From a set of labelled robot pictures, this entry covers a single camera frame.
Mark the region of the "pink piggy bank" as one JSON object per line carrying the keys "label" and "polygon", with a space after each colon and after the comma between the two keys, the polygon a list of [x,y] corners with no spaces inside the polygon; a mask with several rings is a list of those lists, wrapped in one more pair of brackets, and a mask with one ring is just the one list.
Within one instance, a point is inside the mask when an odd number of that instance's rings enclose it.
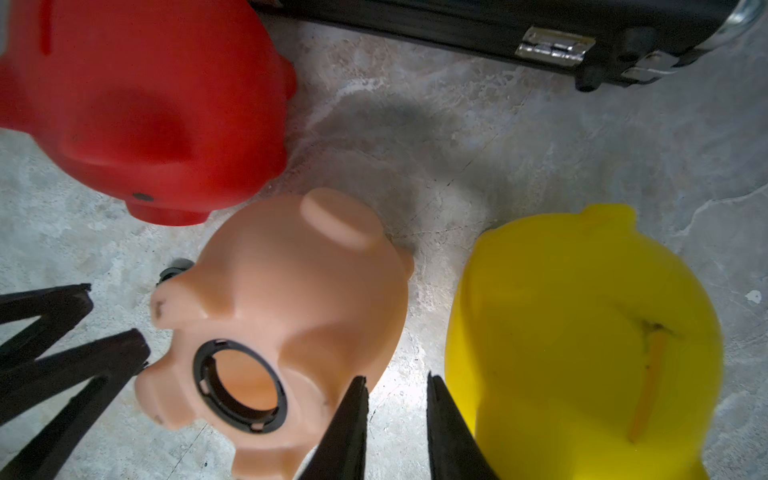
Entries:
{"label": "pink piggy bank", "polygon": [[344,193],[257,201],[156,288],[152,322],[172,340],[138,376],[137,400],[167,429],[202,419],[226,436],[235,478],[290,479],[352,380],[374,386],[384,373],[413,270],[377,214]]}

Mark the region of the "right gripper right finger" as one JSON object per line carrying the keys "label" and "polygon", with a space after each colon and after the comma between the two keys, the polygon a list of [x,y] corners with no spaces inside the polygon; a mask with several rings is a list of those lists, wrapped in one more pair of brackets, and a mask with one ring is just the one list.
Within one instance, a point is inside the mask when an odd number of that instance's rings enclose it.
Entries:
{"label": "right gripper right finger", "polygon": [[427,379],[427,437],[431,478],[497,479],[468,429],[444,380]]}

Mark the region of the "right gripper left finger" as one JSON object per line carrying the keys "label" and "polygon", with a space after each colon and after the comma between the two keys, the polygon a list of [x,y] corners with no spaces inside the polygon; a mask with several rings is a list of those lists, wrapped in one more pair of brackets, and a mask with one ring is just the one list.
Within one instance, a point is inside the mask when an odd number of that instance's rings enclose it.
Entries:
{"label": "right gripper left finger", "polygon": [[366,378],[350,383],[300,480],[362,480],[365,476],[369,391]]}

